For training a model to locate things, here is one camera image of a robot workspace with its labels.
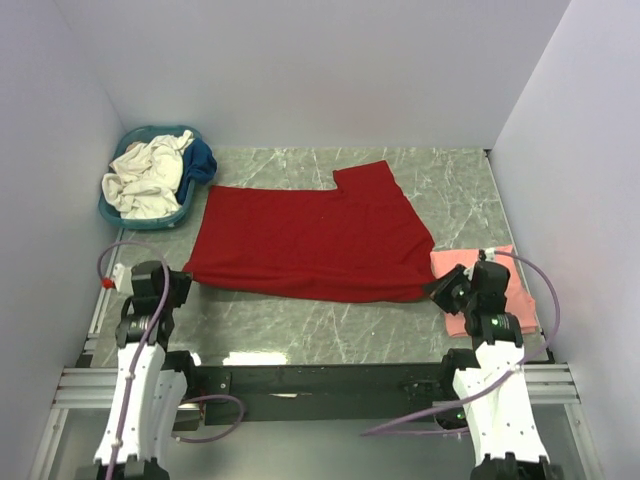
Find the red t shirt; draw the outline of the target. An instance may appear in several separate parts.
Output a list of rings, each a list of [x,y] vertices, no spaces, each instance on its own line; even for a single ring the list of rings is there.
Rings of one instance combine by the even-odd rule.
[[[184,271],[202,285],[320,301],[411,302],[435,242],[385,161],[333,190],[214,186]]]

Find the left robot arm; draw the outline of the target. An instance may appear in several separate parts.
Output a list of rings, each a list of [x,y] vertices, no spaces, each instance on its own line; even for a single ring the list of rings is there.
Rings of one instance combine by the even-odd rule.
[[[117,378],[108,423],[92,464],[77,479],[167,479],[164,456],[181,402],[200,388],[191,354],[168,350],[173,310],[192,277],[160,261],[114,267],[110,286],[126,295],[115,330]]]

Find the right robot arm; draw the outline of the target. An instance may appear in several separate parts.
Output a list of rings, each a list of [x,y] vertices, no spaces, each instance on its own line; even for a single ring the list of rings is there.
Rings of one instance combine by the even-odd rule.
[[[472,479],[562,479],[535,423],[519,320],[506,309],[509,280],[507,267],[479,260],[427,288],[442,311],[463,315],[472,340],[470,349],[443,357],[439,387],[461,402],[475,452]]]

